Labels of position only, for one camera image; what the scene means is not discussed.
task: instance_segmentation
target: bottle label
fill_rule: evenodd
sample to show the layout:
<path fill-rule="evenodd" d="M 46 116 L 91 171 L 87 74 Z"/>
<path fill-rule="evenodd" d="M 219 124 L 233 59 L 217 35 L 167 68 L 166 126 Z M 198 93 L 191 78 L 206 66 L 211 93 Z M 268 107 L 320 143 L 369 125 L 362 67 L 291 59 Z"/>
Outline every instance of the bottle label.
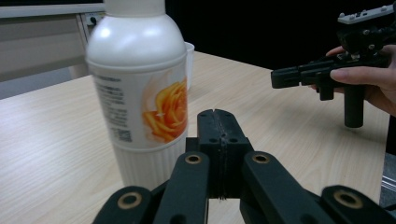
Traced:
<path fill-rule="evenodd" d="M 150 73 L 93 76 L 113 143 L 135 149 L 161 147 L 186 130 L 184 63 Z"/>

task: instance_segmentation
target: brass ring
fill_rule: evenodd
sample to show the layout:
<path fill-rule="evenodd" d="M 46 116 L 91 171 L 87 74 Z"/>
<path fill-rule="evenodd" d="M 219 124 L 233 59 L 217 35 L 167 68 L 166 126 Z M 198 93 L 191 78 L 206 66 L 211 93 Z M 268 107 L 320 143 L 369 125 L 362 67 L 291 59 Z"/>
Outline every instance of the brass ring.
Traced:
<path fill-rule="evenodd" d="M 132 203 L 125 202 L 128 197 L 135 197 Z M 137 192 L 124 193 L 118 200 L 118 206 L 121 209 L 131 209 L 137 207 L 142 202 L 142 195 Z"/>
<path fill-rule="evenodd" d="M 198 164 L 201 162 L 201 157 L 199 157 L 197 155 L 190 155 L 190 156 L 186 157 L 185 161 L 186 161 L 186 163 L 189 163 L 189 164 Z"/>
<path fill-rule="evenodd" d="M 253 159 L 255 162 L 257 163 L 268 163 L 270 162 L 270 159 L 264 155 L 253 155 L 253 157 L 251 158 Z"/>
<path fill-rule="evenodd" d="M 334 193 L 334 199 L 340 204 L 354 209 L 360 209 L 363 207 L 363 202 L 361 198 L 359 198 L 356 194 L 345 191 L 345 190 L 337 190 Z"/>

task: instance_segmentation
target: black tool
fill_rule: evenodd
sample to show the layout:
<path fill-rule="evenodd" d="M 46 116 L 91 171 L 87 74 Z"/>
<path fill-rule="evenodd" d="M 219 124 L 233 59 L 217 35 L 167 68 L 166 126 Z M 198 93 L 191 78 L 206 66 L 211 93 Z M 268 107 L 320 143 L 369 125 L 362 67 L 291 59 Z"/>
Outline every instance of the black tool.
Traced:
<path fill-rule="evenodd" d="M 240 199 L 246 223 L 396 223 L 360 192 L 330 186 L 318 196 L 300 186 L 271 154 L 255 151 L 233 114 L 198 115 L 197 137 L 187 138 L 168 181 L 153 191 L 115 192 L 93 224 L 207 223 L 208 199 Z"/>
<path fill-rule="evenodd" d="M 341 16 L 338 21 L 347 26 L 337 32 L 337 37 L 345 52 L 326 56 L 307 64 L 274 70 L 271 73 L 272 87 L 283 89 L 300 86 L 300 84 L 302 86 L 315 85 L 321 101 L 332 100 L 334 89 L 344 87 L 345 125 L 349 128 L 361 127 L 363 125 L 364 85 L 336 82 L 331 79 L 330 72 L 343 67 L 388 66 L 389 56 L 381 54 L 380 50 L 393 42 L 396 35 L 396 21 L 389 27 L 381 29 L 373 26 L 369 21 L 390 13 L 395 15 L 395 3 L 392 6 Z"/>

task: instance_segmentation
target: black background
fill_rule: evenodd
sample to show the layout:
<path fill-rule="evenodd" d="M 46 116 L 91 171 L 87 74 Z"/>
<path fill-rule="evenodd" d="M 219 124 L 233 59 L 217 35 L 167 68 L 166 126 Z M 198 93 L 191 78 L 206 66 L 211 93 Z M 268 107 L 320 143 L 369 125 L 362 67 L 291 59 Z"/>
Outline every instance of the black background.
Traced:
<path fill-rule="evenodd" d="M 103 3 L 101 0 L 2 0 L 1 6 Z M 278 69 L 309 63 L 339 46 L 341 12 L 391 5 L 390 0 L 165 0 L 166 12 L 197 51 Z M 375 20 L 379 28 L 394 20 Z"/>

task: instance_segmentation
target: wooden table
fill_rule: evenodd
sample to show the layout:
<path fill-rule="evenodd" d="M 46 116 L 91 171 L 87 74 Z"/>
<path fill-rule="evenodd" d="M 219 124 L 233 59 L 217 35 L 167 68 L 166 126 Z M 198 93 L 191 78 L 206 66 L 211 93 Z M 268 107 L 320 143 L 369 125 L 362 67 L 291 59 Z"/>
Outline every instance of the wooden table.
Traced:
<path fill-rule="evenodd" d="M 308 190 L 352 187 L 379 201 L 389 115 L 366 104 L 344 125 L 344 97 L 308 87 L 275 90 L 270 70 L 195 52 L 189 136 L 196 115 L 236 116 L 255 150 L 271 153 Z M 0 222 L 91 223 L 122 188 L 92 77 L 0 101 Z M 210 200 L 209 223 L 244 223 L 239 200 Z"/>

